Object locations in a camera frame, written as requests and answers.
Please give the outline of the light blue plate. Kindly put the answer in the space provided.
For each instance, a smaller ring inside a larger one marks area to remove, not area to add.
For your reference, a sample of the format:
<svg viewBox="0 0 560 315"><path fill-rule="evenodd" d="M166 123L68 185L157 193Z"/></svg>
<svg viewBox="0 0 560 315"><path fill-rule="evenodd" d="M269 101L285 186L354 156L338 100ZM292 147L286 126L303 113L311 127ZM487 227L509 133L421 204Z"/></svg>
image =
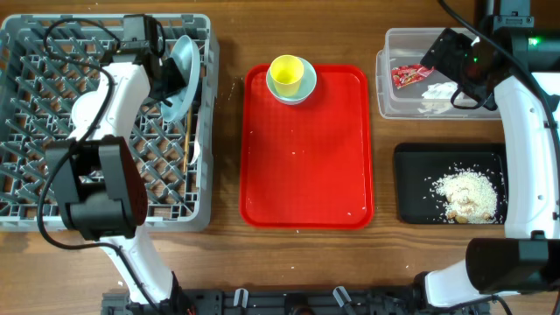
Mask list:
<svg viewBox="0 0 560 315"><path fill-rule="evenodd" d="M162 105L161 114L166 122L175 122L186 115L197 93L201 71L199 48L189 36L183 35L175 43L166 62L169 60L178 69L181 80L175 73L168 80L178 89L165 99L171 105Z"/></svg>

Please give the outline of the white napkin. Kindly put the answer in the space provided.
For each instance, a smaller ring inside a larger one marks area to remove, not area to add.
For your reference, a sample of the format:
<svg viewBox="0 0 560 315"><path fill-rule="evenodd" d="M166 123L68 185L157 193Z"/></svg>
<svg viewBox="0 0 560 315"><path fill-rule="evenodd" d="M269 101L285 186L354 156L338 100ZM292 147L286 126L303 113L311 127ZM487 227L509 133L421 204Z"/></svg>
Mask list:
<svg viewBox="0 0 560 315"><path fill-rule="evenodd" d="M458 85L452 81L429 85L422 94L423 100L418 112L439 115L453 109L451 98L457 87Z"/></svg>

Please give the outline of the red snack wrapper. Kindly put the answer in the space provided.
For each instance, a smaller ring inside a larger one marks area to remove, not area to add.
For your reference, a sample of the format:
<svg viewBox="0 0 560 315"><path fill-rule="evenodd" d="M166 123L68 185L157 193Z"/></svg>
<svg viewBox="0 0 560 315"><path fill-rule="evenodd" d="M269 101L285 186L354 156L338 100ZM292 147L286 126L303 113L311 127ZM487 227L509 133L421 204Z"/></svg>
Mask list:
<svg viewBox="0 0 560 315"><path fill-rule="evenodd" d="M427 68L420 64L397 66L390 70L392 81L397 89L425 80L434 68Z"/></svg>

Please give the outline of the wooden chopstick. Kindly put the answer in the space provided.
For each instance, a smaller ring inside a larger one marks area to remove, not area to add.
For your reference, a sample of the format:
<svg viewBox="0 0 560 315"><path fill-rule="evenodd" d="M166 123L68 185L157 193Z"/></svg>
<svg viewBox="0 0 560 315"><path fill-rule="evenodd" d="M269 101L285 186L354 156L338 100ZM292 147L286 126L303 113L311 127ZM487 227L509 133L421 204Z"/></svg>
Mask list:
<svg viewBox="0 0 560 315"><path fill-rule="evenodd" d="M188 163L189 163L189 152L190 152L190 137L192 134L192 120L193 120L193 109L189 108L186 113L185 119L185 147L184 147L184 158L183 158L183 171L187 173Z"/></svg>

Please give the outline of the white plastic fork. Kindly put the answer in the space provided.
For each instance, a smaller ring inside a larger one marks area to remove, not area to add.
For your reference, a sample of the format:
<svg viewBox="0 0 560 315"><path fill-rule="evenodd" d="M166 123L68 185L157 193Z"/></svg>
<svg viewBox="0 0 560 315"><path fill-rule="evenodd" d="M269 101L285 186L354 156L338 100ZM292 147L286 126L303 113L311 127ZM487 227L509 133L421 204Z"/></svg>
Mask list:
<svg viewBox="0 0 560 315"><path fill-rule="evenodd" d="M192 158L189 161L188 165L193 166L196 164L199 156L200 156L201 148L200 148L200 119L197 119L196 129L195 129L195 137L193 141L193 152Z"/></svg>

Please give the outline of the rice food waste pile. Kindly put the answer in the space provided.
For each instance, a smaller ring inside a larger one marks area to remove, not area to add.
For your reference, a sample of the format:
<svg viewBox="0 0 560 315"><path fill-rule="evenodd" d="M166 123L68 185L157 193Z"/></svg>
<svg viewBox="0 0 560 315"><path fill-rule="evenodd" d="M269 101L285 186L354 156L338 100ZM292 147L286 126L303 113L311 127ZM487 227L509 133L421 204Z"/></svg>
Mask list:
<svg viewBox="0 0 560 315"><path fill-rule="evenodd" d="M426 176L424 200L436 202L437 218L448 224L503 224L508 197L503 171L481 164L453 163L439 176Z"/></svg>

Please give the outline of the yellow plastic cup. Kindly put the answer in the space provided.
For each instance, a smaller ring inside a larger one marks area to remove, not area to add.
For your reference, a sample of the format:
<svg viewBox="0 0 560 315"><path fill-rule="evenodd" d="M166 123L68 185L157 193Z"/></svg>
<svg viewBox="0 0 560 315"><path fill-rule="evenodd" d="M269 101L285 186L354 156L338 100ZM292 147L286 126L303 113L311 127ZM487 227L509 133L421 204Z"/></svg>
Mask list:
<svg viewBox="0 0 560 315"><path fill-rule="evenodd" d="M305 74L303 61L293 55L281 55L270 64L270 75L276 92L282 97L292 97L301 85Z"/></svg>

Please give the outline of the small green bowl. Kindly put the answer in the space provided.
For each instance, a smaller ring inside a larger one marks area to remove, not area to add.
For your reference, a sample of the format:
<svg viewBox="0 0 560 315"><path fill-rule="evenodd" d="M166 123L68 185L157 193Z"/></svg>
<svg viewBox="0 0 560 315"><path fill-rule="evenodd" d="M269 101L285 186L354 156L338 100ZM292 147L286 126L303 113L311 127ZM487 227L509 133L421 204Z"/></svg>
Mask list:
<svg viewBox="0 0 560 315"><path fill-rule="evenodd" d="M301 57L298 57L298 59L303 66L303 75L297 92L292 96L283 96L277 92L275 80L271 72L271 66L266 73L266 84L270 93L277 101L285 105L293 106L304 102L313 93L317 85L318 78L313 65L306 59Z"/></svg>

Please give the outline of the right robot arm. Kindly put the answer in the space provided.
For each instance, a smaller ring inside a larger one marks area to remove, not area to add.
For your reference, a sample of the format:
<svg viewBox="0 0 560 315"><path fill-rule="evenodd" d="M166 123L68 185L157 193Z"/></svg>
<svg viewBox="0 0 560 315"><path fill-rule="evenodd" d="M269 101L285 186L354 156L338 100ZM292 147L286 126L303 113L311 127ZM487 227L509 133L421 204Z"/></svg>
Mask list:
<svg viewBox="0 0 560 315"><path fill-rule="evenodd" d="M527 1L480 1L477 14L466 34L443 30L422 64L477 107L500 113L505 235L475 238L462 261L417 275L412 309L419 312L559 288L559 33L536 29Z"/></svg>

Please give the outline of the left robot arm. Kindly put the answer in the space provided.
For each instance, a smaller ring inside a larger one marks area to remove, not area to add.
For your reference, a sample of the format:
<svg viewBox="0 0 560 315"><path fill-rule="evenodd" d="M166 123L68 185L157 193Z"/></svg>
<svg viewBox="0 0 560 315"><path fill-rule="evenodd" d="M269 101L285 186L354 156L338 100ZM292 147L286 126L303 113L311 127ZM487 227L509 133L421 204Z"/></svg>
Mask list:
<svg viewBox="0 0 560 315"><path fill-rule="evenodd" d="M183 119L200 80L200 53L182 36L173 47L154 17L127 15L123 34L91 68L101 80L73 105L74 129L45 151L45 193L54 193L66 228L83 248L102 249L129 289L133 314L193 314L194 303L156 251L145 225L148 197L129 148L137 113L159 104L167 122Z"/></svg>

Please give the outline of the grey dishwasher rack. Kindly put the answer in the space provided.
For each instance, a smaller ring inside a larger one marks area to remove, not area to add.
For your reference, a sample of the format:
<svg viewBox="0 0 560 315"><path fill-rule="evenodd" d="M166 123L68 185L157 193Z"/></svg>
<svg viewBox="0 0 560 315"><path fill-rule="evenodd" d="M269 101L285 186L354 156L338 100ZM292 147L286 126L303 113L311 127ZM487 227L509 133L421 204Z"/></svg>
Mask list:
<svg viewBox="0 0 560 315"><path fill-rule="evenodd" d="M200 119L201 152L183 171L186 117L166 122L153 104L140 108L129 147L148 195L147 226L159 232L198 232L211 218L212 125L220 47L210 19L198 13L161 14L166 44L189 36L198 46L201 75L192 103L192 134ZM33 232L64 225L53 197L38 207L47 178L45 148L73 129L75 101L99 85L89 69L115 45L123 18L114 15L12 15L1 25L1 229Z"/></svg>

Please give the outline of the clear plastic bin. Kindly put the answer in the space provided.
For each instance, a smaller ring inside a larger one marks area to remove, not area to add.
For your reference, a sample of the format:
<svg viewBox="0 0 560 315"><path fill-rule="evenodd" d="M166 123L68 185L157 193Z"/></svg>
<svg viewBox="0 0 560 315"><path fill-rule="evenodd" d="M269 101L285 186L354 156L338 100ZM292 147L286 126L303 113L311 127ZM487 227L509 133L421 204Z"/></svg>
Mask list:
<svg viewBox="0 0 560 315"><path fill-rule="evenodd" d="M438 71L425 80L397 89L390 70L393 67L420 64L441 28L392 28L386 32L384 47L377 53L375 85L381 116L386 119L499 120L500 112L485 108L454 108L439 115L418 112L422 94L429 85L451 81Z"/></svg>

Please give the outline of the black plastic tray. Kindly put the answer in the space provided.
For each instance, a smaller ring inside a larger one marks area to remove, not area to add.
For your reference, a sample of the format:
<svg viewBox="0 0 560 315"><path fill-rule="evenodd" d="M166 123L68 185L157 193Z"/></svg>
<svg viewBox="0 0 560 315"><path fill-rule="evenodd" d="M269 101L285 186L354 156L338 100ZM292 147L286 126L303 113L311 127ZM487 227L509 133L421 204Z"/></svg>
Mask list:
<svg viewBox="0 0 560 315"><path fill-rule="evenodd" d="M409 224L453 224L437 181L469 171L491 184L497 205L482 224L502 225L508 212L508 172L503 143L400 143L394 151L399 218Z"/></svg>

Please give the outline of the red plastic tray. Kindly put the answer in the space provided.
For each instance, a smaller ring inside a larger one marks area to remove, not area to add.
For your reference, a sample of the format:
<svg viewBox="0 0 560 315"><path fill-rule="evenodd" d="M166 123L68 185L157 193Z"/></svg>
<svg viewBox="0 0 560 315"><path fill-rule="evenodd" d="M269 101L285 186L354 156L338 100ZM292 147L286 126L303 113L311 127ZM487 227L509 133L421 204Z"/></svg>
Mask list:
<svg viewBox="0 0 560 315"><path fill-rule="evenodd" d="M293 106L269 91L268 65L245 78L239 210L253 227L359 229L374 216L367 76L314 69L317 86Z"/></svg>

